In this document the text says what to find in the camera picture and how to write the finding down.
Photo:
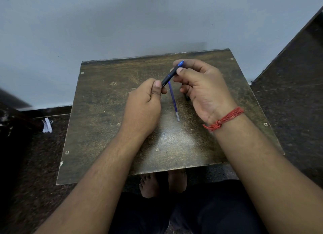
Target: left hand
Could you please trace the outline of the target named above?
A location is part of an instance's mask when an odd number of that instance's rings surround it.
[[[120,131],[130,138],[144,141],[156,128],[161,111],[160,94],[166,94],[159,80],[149,78],[130,92],[124,110]]]

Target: scratched wooden surface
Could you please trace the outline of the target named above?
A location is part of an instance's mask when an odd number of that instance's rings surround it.
[[[89,61],[81,65],[57,184],[75,183],[81,179],[119,130],[128,93],[148,78],[162,80],[176,59],[200,59],[219,68],[246,115],[282,151],[228,49]],[[162,95],[159,125],[136,155],[130,175],[227,162],[219,144],[203,128],[191,102],[179,92],[180,84],[172,82],[172,86],[180,122],[176,120],[170,93]]]

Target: bare foot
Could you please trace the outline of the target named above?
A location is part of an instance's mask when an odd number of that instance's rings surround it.
[[[145,198],[151,198],[159,195],[159,184],[155,173],[140,175],[141,180],[139,189],[141,195]]]
[[[187,187],[187,175],[185,169],[168,171],[169,193],[182,193]]]

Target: paper scrap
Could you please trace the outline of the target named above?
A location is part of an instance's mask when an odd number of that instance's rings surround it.
[[[50,125],[50,121],[47,118],[45,118],[45,121],[42,120],[43,123],[44,123],[44,129],[43,129],[43,133],[52,133],[53,132],[53,129],[52,129],[52,126]]]

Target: gray wall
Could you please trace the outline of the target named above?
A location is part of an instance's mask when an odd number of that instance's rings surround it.
[[[81,61],[230,48],[254,80],[323,0],[0,0],[0,89],[70,105]]]

